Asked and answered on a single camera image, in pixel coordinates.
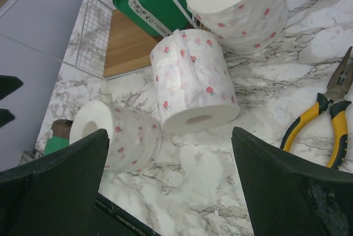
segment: gray wall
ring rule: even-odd
[[[0,33],[63,59],[82,0],[19,0],[1,19]],[[0,36],[0,74],[24,85],[0,101],[16,119],[0,128],[0,170],[34,148],[61,64]]]

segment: white toilet paper roll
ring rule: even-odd
[[[161,127],[151,115],[92,100],[76,115],[70,144],[99,128],[108,132],[110,145],[105,169],[142,174],[159,155]]]
[[[196,29],[165,37],[151,52],[162,129],[192,133],[225,124],[240,112],[221,44]]]
[[[189,10],[237,54],[274,41],[287,22],[286,0],[186,0]]]

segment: pliers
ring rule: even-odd
[[[281,149],[289,152],[300,130],[331,106],[330,115],[335,142],[330,161],[326,166],[333,169],[339,169],[341,167],[348,148],[348,128],[345,111],[352,103],[344,99],[353,81],[353,64],[350,62],[347,66],[351,51],[352,47],[348,49],[346,55],[331,76],[326,93],[318,93],[316,103],[298,117],[288,128],[283,137]]]

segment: yellow grip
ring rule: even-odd
[[[281,143],[281,149],[289,152],[294,139],[298,135],[301,129],[305,127],[310,121],[314,120],[320,115],[319,113],[319,103],[316,102],[311,108],[305,111],[300,117],[293,122],[293,124],[286,131]]]
[[[339,169],[344,161],[348,148],[348,127],[346,120],[346,108],[351,101],[341,101],[330,109],[335,142],[330,161],[327,167]]]

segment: marble surface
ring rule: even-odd
[[[232,122],[190,135],[164,135],[161,154],[143,176],[106,171],[99,192],[162,235],[253,235],[231,145],[240,126],[274,146],[287,127],[324,93],[338,62],[353,44],[353,0],[288,0],[284,31],[266,49],[226,55],[242,109]],[[75,59],[79,14],[65,60]],[[347,95],[353,99],[353,93]],[[102,81],[63,65],[36,147],[44,149],[51,123],[73,119],[91,99],[158,117],[151,69]],[[353,109],[347,109],[349,142]],[[325,164],[333,147],[328,114],[299,134],[292,152]],[[353,172],[349,149],[341,170]]]

